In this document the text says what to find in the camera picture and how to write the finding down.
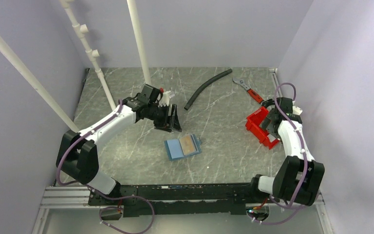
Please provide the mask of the blue card holder wallet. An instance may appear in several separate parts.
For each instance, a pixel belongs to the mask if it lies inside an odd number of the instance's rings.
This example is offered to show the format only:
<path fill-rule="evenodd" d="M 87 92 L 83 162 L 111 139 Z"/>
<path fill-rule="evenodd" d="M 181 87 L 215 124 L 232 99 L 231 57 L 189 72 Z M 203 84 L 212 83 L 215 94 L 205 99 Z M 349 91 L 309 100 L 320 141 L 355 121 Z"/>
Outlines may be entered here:
<path fill-rule="evenodd" d="M 166 149 L 166 153 L 167 153 L 170 161 L 175 161 L 175 160 L 188 158 L 188 157 L 200 154 L 202 152 L 202 149 L 201 149 L 202 141 L 198 137 L 196 137 L 195 134 L 190 134 L 190 135 L 192 135 L 193 138 L 194 138 L 194 142 L 195 142 L 197 151 L 195 153 L 192 153 L 192 154 L 187 155 L 187 156 L 183 155 L 183 152 L 182 152 L 182 149 L 181 149 L 181 146 L 180 146 L 180 141 L 179 141 L 180 138 L 179 139 L 170 139 L 170 140 L 164 141 L 164 146 L 165 146 L 165 149 Z"/>

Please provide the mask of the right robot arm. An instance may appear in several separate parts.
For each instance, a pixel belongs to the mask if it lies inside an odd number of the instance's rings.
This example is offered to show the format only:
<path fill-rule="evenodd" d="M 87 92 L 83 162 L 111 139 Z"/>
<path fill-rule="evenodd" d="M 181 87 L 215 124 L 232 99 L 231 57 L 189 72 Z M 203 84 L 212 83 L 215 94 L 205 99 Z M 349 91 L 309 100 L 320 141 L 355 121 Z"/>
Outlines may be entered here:
<path fill-rule="evenodd" d="M 302 120 L 300 114 L 294 111 L 293 100 L 278 97 L 273 104 L 260 127 L 280 140 L 285 159 L 274 177 L 257 176 L 257 184 L 249 188 L 249 197 L 254 202 L 261 202 L 271 195 L 289 204 L 311 206 L 318 195 L 324 165 L 315 161 L 307 147 Z"/>

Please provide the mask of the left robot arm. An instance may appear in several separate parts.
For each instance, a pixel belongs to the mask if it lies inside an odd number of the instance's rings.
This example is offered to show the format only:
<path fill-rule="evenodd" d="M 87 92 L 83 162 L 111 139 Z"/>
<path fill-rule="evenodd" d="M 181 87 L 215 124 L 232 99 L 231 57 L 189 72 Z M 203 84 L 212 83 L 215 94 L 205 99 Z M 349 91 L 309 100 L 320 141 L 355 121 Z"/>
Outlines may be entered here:
<path fill-rule="evenodd" d="M 56 180 L 62 182 L 64 172 L 74 183 L 80 183 L 101 193 L 101 198 L 109 205 L 117 203 L 121 197 L 121 184 L 101 171 L 99 154 L 106 143 L 127 127 L 143 119 L 152 121 L 156 130 L 181 132 L 177 105 L 170 100 L 175 94 L 151 85 L 144 85 L 134 97 L 119 100 L 118 106 L 109 114 L 80 131 L 67 131 L 61 140 L 56 159 Z"/>

